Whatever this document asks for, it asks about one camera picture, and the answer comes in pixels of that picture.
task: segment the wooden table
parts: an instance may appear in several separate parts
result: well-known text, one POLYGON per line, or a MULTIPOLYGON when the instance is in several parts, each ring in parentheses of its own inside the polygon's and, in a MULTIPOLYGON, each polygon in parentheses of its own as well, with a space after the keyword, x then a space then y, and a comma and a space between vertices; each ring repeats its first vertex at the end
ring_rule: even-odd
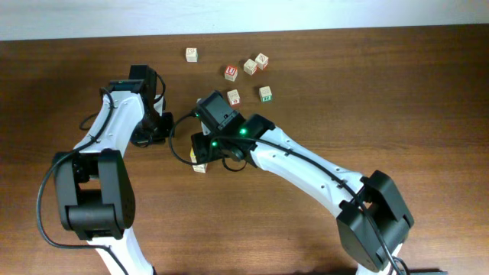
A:
MULTIPOLYGON (((416 220, 400 254, 411 268, 489 270, 488 25, 13 41, 0 43, 0 59, 0 273, 108 273, 95 251, 46 244, 34 206, 53 155, 100 108, 98 88, 135 63, 164 77, 176 118, 213 89, 238 89, 245 116, 269 118, 333 163, 392 176, 416 220), (198 48, 198 63, 185 47, 198 48), (242 64, 258 53, 270 65, 249 76, 242 64), (240 66, 236 82, 226 65, 240 66), (272 102, 260 103, 260 86, 272 102)), ((188 156, 199 127, 181 125, 178 153, 188 156)), ((271 173, 219 162, 194 173, 167 145, 130 145, 125 165, 134 229, 159 274, 355 267, 335 219, 271 173)), ((51 237, 82 243, 61 227, 52 181, 43 214, 51 237)))

